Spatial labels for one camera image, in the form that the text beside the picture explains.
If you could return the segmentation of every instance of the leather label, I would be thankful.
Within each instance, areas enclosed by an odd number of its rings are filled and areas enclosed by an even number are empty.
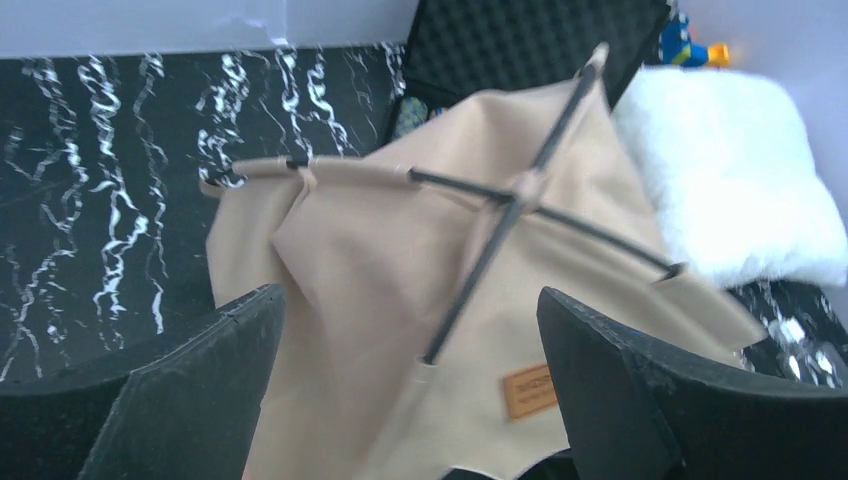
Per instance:
[[[557,405],[551,371],[546,363],[510,373],[503,379],[507,414],[511,422]]]

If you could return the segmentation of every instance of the black case lid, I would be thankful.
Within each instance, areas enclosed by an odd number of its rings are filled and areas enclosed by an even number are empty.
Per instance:
[[[665,0],[420,0],[407,41],[407,95],[449,107],[485,89],[572,78],[601,42],[615,105],[668,21]]]

